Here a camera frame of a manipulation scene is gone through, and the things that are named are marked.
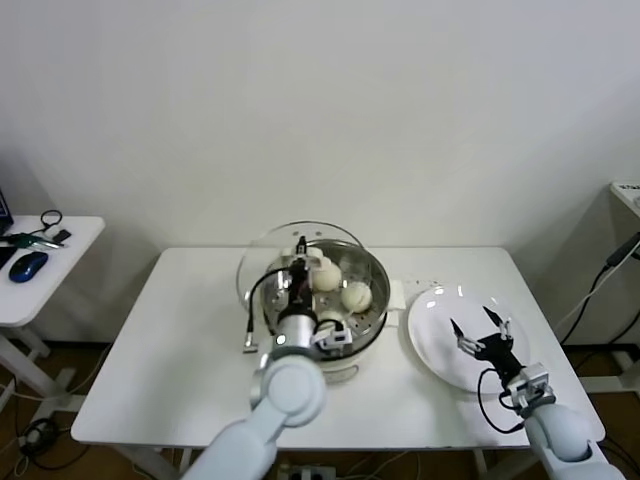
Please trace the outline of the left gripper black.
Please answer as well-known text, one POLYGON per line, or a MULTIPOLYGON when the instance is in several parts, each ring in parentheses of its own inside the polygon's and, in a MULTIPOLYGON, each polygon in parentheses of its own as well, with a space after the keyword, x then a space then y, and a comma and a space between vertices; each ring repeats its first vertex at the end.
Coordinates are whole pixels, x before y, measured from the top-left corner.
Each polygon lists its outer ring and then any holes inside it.
MULTIPOLYGON (((307 240, 300 236, 294 250, 293 262, 306 262, 308 255, 307 240)), ((291 283, 288 287, 286 311, 294 313, 313 311, 314 268, 290 267, 291 283)))

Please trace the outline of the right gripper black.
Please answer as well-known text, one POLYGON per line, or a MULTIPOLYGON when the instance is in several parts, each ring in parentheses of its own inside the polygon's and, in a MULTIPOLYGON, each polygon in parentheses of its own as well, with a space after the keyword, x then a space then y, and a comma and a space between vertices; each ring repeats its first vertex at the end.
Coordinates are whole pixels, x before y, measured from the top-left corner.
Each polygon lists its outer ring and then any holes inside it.
POLYGON ((503 321, 495 311, 486 306, 483 307, 483 310, 498 328, 498 332, 480 339, 479 343, 483 347, 479 349, 479 344, 475 340, 467 338, 455 320, 451 318, 450 323, 456 337, 457 347, 466 354, 473 354, 476 360, 489 362, 497 371, 501 383, 509 384, 523 369, 523 365, 512 353, 513 339, 511 338, 510 322, 503 321))

